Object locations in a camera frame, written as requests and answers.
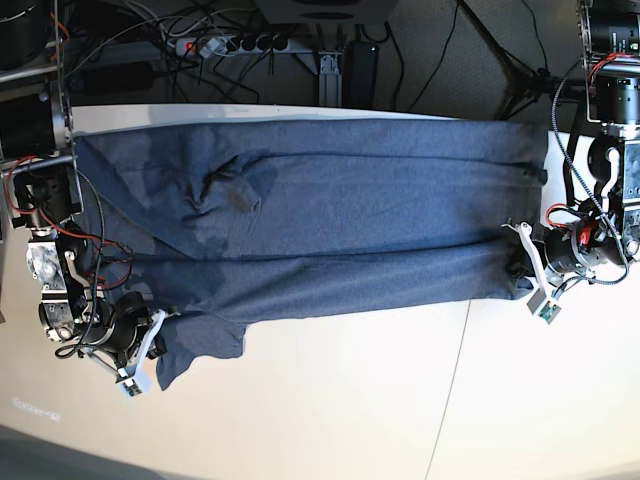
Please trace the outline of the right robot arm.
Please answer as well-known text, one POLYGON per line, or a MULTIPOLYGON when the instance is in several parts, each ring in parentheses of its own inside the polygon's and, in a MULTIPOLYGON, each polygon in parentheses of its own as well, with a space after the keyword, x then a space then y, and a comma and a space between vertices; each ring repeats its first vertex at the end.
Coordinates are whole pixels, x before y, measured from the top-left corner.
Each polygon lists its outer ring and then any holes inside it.
POLYGON ((57 357, 88 357, 124 382, 165 353, 159 330, 168 314, 149 312, 137 292, 109 303, 99 271, 112 243, 74 221, 90 182, 77 168, 63 84, 70 35, 59 16, 55 1, 1 4, 1 199, 11 225, 31 233, 26 261, 57 357))

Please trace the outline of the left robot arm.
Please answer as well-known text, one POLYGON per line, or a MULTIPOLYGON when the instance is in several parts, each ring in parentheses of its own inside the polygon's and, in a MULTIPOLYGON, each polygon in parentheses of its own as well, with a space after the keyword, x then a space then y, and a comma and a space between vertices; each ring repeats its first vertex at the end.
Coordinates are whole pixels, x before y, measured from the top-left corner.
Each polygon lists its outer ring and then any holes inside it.
POLYGON ((628 269, 639 260, 639 4, 579 1, 576 13, 583 77, 542 70, 533 79, 554 107, 577 104, 569 139, 558 144, 566 200, 546 211, 569 217, 548 220, 533 242, 560 287, 596 282, 599 264, 628 269))

